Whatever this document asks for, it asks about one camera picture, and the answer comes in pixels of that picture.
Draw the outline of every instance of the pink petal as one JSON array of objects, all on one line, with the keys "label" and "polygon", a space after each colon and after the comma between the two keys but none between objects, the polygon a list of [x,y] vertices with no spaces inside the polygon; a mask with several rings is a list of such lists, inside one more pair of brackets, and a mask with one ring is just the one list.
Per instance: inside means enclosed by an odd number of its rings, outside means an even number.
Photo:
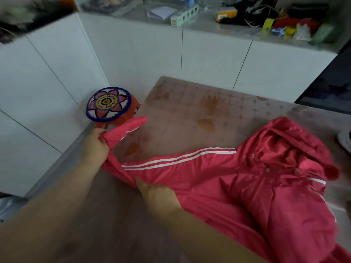
[{"label": "pink petal", "polygon": [[94,101],[92,101],[92,102],[89,104],[88,109],[89,109],[89,110],[95,110],[95,109],[96,109],[96,107],[95,107],[95,103],[96,103],[96,101],[95,101],[95,100],[94,100]]},{"label": "pink petal", "polygon": [[115,94],[115,95],[118,95],[118,90],[116,90],[116,89],[110,90],[110,91],[108,92],[108,94]]},{"label": "pink petal", "polygon": [[115,107],[111,108],[110,111],[118,112],[122,110],[122,106],[118,103]]},{"label": "pink petal", "polygon": [[118,102],[123,102],[127,99],[127,96],[124,96],[124,95],[118,95],[117,96],[117,99],[118,99]]},{"label": "pink petal", "polygon": [[96,113],[96,116],[97,116],[99,119],[102,119],[102,118],[104,118],[104,117],[107,115],[108,110],[102,111],[102,110],[96,109],[96,110],[95,110],[95,113]]},{"label": "pink petal", "polygon": [[107,94],[107,92],[100,91],[100,92],[96,93],[94,99],[97,100],[98,98],[100,98],[101,96],[106,95],[106,94]]}]

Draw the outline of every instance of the blue border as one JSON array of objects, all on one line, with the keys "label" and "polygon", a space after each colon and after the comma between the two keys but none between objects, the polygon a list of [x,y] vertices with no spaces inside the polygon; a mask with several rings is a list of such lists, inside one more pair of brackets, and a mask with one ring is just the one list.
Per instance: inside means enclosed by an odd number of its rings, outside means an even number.
[{"label": "blue border", "polygon": [[[127,105],[119,112],[120,115],[114,116],[114,117],[112,117],[112,118],[108,118],[108,120],[106,120],[106,119],[96,119],[96,118],[93,118],[93,117],[90,116],[90,114],[89,114],[89,112],[88,112],[88,111],[89,111],[89,110],[88,110],[88,106],[89,106],[90,99],[91,99],[93,96],[95,96],[96,93],[98,93],[98,92],[100,92],[100,91],[103,91],[104,89],[110,89],[110,90],[113,90],[113,89],[117,89],[117,90],[118,90],[118,89],[121,89],[121,90],[123,90],[123,91],[127,94],[127,99],[129,100],[128,103],[127,103]],[[122,116],[122,115],[129,109],[129,107],[130,107],[131,104],[132,104],[132,97],[131,97],[131,95],[130,95],[130,93],[129,93],[128,91],[126,91],[126,90],[123,89],[123,88],[107,87],[107,88],[103,88],[103,89],[98,90],[97,92],[95,92],[95,93],[89,98],[88,103],[87,103],[86,108],[85,108],[85,115],[86,115],[90,120],[92,120],[92,121],[94,121],[94,122],[107,123],[107,122],[111,122],[111,121],[117,119],[118,117]]]}]

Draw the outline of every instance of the round cushion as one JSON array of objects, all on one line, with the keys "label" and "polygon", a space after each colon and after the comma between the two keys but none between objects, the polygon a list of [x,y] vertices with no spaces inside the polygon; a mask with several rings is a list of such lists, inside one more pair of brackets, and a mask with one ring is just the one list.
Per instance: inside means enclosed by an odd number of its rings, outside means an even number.
[{"label": "round cushion", "polygon": [[124,114],[131,102],[131,95],[125,89],[103,88],[90,98],[85,114],[94,122],[110,122]]}]

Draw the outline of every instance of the hand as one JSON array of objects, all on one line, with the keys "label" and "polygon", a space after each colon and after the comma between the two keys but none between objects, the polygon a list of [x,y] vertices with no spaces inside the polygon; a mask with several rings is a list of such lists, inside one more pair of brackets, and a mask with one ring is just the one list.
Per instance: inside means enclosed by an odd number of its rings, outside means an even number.
[{"label": "hand", "polygon": [[170,216],[182,210],[177,196],[171,188],[147,184],[139,178],[136,178],[135,182],[149,211],[162,225],[167,223]]},{"label": "hand", "polygon": [[99,140],[99,136],[104,132],[106,132],[105,129],[95,128],[85,138],[85,145],[81,155],[81,163],[101,166],[106,160],[109,147],[104,140]]}]

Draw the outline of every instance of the cabinet door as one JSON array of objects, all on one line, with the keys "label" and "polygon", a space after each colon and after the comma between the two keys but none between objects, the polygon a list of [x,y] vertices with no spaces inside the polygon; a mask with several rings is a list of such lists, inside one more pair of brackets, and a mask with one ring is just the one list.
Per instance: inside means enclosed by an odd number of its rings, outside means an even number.
[{"label": "cabinet door", "polygon": [[136,21],[125,23],[145,94],[149,94],[161,76],[180,79],[182,29]]},{"label": "cabinet door", "polygon": [[182,79],[233,89],[251,40],[183,30]]},{"label": "cabinet door", "polygon": [[79,18],[110,86],[128,90],[143,103],[145,95],[140,86],[125,21],[85,13],[80,13]]},{"label": "cabinet door", "polygon": [[24,196],[61,153],[0,112],[0,192]]},{"label": "cabinet door", "polygon": [[108,86],[76,14],[27,37],[83,111],[89,98]]},{"label": "cabinet door", "polygon": [[253,41],[234,90],[292,103],[335,56],[333,52]]},{"label": "cabinet door", "polygon": [[0,59],[0,109],[63,153],[90,121],[27,38]]}]

